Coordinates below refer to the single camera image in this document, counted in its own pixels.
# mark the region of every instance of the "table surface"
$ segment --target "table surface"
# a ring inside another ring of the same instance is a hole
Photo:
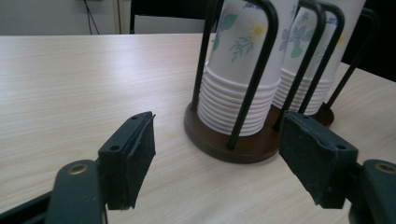
[[[110,223],[348,223],[349,202],[315,206],[280,156],[232,164],[191,142],[183,117],[201,38],[1,36],[0,212],[50,191],[60,168],[95,160],[126,119],[152,111],[157,155],[136,209],[109,211]],[[332,107],[331,130],[359,162],[396,162],[395,87],[357,70]]]

